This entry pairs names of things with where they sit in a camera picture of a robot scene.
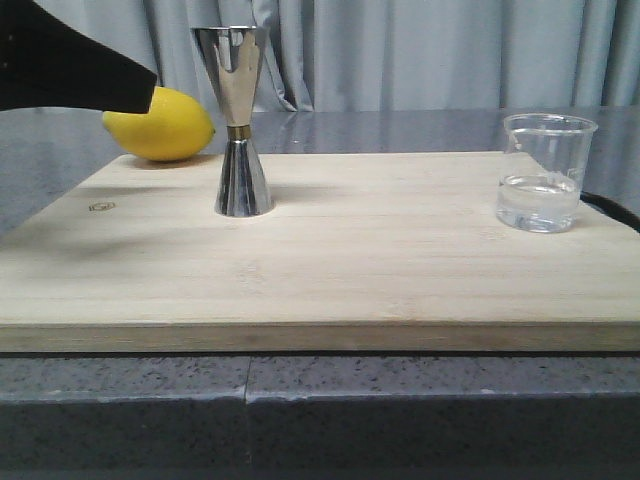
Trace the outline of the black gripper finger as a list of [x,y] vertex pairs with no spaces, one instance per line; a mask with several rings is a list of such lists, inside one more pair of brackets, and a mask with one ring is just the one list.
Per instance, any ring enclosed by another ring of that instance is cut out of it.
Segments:
[[156,75],[33,1],[1,3],[1,109],[65,107],[143,114]]

